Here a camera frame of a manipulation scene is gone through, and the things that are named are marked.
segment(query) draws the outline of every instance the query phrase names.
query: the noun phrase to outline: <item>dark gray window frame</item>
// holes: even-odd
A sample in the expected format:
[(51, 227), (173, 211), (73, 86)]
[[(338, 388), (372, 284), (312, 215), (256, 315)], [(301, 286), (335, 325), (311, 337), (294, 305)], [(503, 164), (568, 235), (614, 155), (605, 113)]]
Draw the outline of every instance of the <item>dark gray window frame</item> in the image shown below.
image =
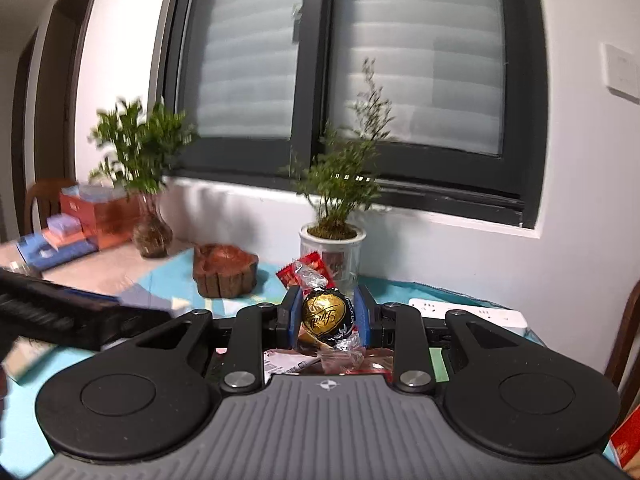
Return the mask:
[[(209, 137), (182, 154), (175, 174), (250, 186), (291, 189), (281, 174), (292, 153), (304, 166), (321, 149), (326, 119), (333, 0), (303, 0), (292, 136)], [(502, 153), (388, 142), (376, 161), (379, 202), (527, 228), (535, 226), (546, 156), (548, 89), (540, 0), (502, 0), (506, 84)], [(159, 23), (150, 102), (177, 108), (180, 46), (190, 0), (165, 0)]]

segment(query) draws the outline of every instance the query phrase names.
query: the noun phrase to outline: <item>window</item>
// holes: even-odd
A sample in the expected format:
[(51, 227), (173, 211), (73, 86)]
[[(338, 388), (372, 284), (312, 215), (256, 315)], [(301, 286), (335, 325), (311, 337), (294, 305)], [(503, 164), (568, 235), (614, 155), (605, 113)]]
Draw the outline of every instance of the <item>window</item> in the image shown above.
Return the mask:
[(532, 227), (546, 150), (540, 0), (169, 0), (156, 94), (202, 139), (177, 174), (289, 189), (376, 59), (381, 202)]

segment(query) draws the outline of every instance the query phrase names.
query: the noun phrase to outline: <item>box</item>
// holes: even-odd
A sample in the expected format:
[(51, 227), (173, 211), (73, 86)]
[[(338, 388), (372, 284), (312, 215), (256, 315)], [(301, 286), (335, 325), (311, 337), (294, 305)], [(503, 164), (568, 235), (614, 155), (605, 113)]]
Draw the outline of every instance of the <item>box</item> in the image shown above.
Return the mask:
[(51, 234), (58, 238), (75, 235), (82, 231), (80, 221), (76, 217), (64, 213), (47, 218), (47, 226)]
[(60, 210), (78, 218), (84, 234), (101, 250), (131, 240), (133, 227), (140, 218), (135, 195), (96, 203), (61, 193)]
[(96, 244), (90, 240), (80, 240), (55, 249), (47, 243), (42, 233), (23, 236), (17, 241), (16, 246), (25, 263), (38, 270), (52, 269), (98, 250)]
[(100, 250), (121, 245), (131, 240), (133, 228), (138, 218), (116, 220), (114, 222), (98, 223), (95, 226), (82, 226), (87, 239), (91, 240)]
[(85, 240), (86, 235), (84, 234), (84, 232), (82, 232), (82, 226), (78, 224), (78, 227), (80, 228), (80, 230), (77, 233), (65, 237), (58, 237), (49, 229), (43, 229), (42, 236), (44, 236), (44, 239), (51, 247), (53, 247), (54, 249), (59, 249), (60, 247), (64, 247), (65, 245)]
[(616, 454), (620, 459), (622, 468), (632, 478), (640, 478), (639, 456), (640, 451), (640, 406), (637, 406), (631, 415), (611, 435), (611, 442), (616, 448)]

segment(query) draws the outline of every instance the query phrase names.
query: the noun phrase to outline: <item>chair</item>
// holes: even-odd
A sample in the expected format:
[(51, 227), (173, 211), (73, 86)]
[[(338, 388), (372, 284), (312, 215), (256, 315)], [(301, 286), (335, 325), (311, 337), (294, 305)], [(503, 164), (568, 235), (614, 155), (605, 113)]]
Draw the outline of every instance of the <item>chair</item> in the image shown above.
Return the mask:
[(70, 178), (44, 178), (33, 184), (24, 201), (24, 234), (33, 233), (33, 201), (38, 203), (40, 218), (60, 213), (60, 190), (75, 186)]
[[(622, 315), (622, 321), (620, 322), (620, 328), (618, 329), (618, 335), (609, 357), (609, 363), (604, 375), (613, 382), (617, 388), (620, 387), (620, 381), (624, 374), (626, 364), (629, 360), (629, 354), (631, 352), (631, 346), (640, 328), (640, 281), (636, 283), (636, 286), (631, 291), (628, 300), (626, 301), (626, 307), (624, 314)], [(628, 378), (625, 381), (624, 386), (620, 390), (620, 415), (618, 416), (617, 426), (622, 424), (625, 420), (627, 413), (633, 405), (634, 399), (640, 390), (640, 353), (636, 356)]]

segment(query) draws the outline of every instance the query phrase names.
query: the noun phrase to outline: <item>metal screw cap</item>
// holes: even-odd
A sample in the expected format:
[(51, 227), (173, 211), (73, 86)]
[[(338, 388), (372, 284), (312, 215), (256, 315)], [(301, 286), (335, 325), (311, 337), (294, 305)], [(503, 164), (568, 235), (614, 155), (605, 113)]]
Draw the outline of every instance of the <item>metal screw cap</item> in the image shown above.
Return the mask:
[(422, 370), (407, 370), (400, 375), (400, 382), (412, 388), (424, 386), (431, 382), (431, 376)]
[(255, 376), (244, 370), (231, 372), (225, 376), (225, 383), (232, 388), (245, 388), (255, 383)]

